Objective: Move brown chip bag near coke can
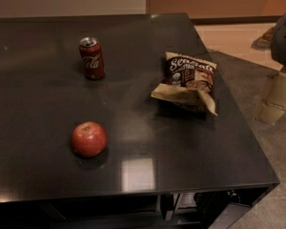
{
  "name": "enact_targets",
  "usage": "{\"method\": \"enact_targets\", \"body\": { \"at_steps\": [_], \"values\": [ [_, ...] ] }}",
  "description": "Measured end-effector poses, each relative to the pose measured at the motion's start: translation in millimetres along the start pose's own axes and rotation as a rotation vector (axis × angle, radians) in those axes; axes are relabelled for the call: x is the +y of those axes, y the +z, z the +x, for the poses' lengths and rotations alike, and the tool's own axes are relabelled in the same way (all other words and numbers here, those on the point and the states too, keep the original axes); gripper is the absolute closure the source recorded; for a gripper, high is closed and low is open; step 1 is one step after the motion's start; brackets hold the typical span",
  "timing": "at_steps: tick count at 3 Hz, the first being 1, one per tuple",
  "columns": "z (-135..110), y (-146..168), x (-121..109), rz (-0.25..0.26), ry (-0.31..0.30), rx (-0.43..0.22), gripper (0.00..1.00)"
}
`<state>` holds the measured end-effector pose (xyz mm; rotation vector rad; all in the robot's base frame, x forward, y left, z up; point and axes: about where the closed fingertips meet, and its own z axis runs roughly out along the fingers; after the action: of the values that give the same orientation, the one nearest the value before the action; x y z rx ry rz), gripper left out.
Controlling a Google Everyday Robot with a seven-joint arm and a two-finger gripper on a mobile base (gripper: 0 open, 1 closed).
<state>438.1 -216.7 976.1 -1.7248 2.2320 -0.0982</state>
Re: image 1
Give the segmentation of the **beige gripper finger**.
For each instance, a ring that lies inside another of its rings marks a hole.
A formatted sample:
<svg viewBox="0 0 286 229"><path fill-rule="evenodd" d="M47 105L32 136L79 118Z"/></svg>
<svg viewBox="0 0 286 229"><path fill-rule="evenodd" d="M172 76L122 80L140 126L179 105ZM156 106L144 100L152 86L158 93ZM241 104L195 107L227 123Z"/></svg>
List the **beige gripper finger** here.
<svg viewBox="0 0 286 229"><path fill-rule="evenodd" d="M263 101L258 108L256 118L264 123L276 123L286 110L275 103Z"/></svg>

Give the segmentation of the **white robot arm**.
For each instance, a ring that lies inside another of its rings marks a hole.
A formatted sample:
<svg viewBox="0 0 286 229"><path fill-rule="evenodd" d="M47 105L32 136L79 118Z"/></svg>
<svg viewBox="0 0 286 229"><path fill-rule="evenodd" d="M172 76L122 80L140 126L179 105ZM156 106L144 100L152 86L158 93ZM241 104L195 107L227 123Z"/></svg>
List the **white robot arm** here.
<svg viewBox="0 0 286 229"><path fill-rule="evenodd" d="M264 123L275 123L286 113L286 12L278 19L271 42L271 57L280 63L280 71L270 74L256 118Z"/></svg>

